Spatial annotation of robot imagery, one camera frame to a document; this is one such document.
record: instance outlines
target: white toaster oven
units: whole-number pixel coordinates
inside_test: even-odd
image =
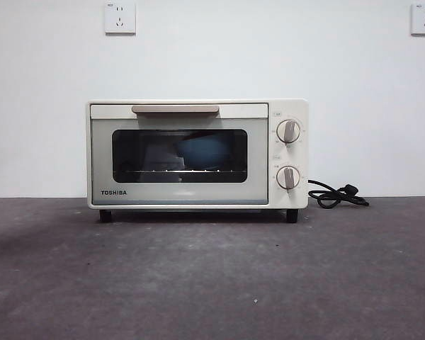
[[[88,205],[114,209],[307,206],[308,104],[302,99],[91,101]]]

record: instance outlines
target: door handle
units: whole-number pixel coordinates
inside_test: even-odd
[[[219,113],[218,105],[134,105],[133,113],[136,115],[146,114],[177,114],[189,113],[199,115],[217,115]]]

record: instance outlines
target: control knob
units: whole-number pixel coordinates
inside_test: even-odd
[[[277,136],[284,143],[293,143],[299,138],[300,128],[294,120],[284,120],[277,127]]]
[[[293,189],[299,184],[299,171],[292,166],[284,166],[277,173],[277,183],[284,189]]]

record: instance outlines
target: black power cord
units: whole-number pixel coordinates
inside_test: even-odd
[[[319,206],[324,209],[335,208],[341,201],[350,202],[356,205],[363,205],[368,207],[370,205],[364,198],[356,196],[359,190],[351,184],[346,184],[343,188],[335,190],[327,184],[309,180],[309,183],[322,186],[328,190],[311,190],[309,196],[317,200]],[[333,201],[330,204],[324,204],[323,201]]]

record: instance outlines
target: glass window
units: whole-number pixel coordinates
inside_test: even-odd
[[[118,183],[241,183],[247,179],[243,130],[116,130]]]

